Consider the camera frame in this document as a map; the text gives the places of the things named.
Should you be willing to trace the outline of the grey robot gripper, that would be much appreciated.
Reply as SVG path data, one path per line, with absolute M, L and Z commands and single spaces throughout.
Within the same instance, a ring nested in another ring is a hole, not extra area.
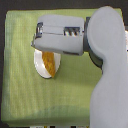
M 31 46 L 40 51 L 81 56 L 89 51 L 90 18 L 48 14 L 38 18 Z

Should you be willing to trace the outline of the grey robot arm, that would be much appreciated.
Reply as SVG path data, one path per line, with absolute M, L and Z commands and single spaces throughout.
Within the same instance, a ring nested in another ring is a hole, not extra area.
M 85 52 L 102 69 L 90 101 L 90 128 L 128 128 L 128 55 L 125 26 L 109 6 L 91 17 L 46 14 L 37 21 L 31 46 L 67 55 Z

